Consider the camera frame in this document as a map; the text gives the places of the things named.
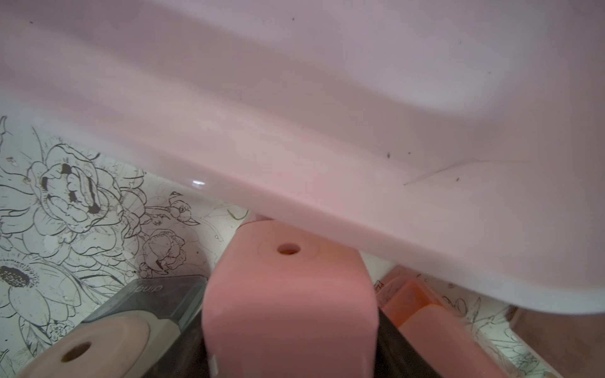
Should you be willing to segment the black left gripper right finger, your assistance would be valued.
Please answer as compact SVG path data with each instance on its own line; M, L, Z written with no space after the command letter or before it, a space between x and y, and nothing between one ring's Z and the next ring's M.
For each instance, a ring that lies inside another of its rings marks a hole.
M383 378L441 378L379 309L375 376Z

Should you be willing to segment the white plastic storage box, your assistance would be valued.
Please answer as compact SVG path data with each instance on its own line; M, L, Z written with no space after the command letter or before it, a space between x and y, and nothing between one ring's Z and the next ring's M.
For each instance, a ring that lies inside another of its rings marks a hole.
M602 1L4 1L1 103L495 299L604 310Z

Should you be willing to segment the green sharpener left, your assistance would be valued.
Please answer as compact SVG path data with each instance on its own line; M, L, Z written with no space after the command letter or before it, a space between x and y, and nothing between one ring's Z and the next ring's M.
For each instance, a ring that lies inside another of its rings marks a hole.
M143 377L201 313L202 276L133 280L20 377Z

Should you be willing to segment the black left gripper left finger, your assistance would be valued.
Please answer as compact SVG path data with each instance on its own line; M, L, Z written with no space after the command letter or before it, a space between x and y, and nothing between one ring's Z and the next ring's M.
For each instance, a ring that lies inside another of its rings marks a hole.
M159 361L143 374L143 378L197 377L210 377L201 313L193 318Z

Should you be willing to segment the pink sharpener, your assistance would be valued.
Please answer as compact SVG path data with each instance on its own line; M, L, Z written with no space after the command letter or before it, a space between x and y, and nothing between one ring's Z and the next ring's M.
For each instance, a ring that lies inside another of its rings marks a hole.
M378 290L379 307L442 377L509 377L422 282L400 277Z
M379 315L360 253L277 220L248 221L202 308L212 377L371 377Z

